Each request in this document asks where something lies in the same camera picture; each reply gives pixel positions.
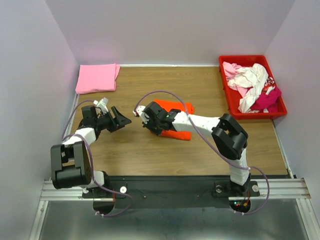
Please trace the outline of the orange t-shirt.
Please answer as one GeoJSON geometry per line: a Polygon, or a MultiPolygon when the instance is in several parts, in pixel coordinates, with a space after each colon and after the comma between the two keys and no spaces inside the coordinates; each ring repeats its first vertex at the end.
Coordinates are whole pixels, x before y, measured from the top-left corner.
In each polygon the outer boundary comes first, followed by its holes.
{"type": "Polygon", "coordinates": [[[163,130],[160,133],[160,137],[167,137],[173,138],[178,140],[190,141],[192,139],[192,133],[190,131],[184,131],[184,125],[187,124],[188,126],[192,126],[188,121],[187,114],[185,113],[185,107],[181,102],[177,101],[168,101],[168,100],[161,100],[161,99],[154,99],[154,101],[159,104],[163,109],[165,109],[168,113],[172,110],[181,110],[184,112],[182,114],[178,113],[175,118],[174,122],[172,123],[173,129],[170,130],[163,130]]]}

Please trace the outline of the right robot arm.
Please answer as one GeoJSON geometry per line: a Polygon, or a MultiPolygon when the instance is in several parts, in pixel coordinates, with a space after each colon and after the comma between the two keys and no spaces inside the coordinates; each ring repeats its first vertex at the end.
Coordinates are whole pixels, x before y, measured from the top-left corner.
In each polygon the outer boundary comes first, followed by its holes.
{"type": "Polygon", "coordinates": [[[190,114],[187,109],[165,110],[152,101],[139,105],[136,115],[143,127],[160,135],[164,131],[197,133],[229,165],[230,189],[235,195],[248,190],[251,179],[247,164],[248,134],[230,115],[205,117],[190,114]]]}

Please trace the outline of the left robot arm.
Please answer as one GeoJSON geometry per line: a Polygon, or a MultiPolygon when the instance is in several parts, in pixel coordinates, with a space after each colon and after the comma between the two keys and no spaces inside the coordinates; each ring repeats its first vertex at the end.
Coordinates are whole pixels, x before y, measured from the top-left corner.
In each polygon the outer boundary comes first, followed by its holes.
{"type": "Polygon", "coordinates": [[[82,107],[82,120],[75,133],[65,136],[61,144],[51,147],[51,180],[55,189],[94,189],[100,197],[117,194],[111,189],[107,173],[94,170],[90,150],[90,145],[99,138],[102,131],[113,133],[132,123],[115,106],[111,110],[97,113],[94,105],[82,107]]]}

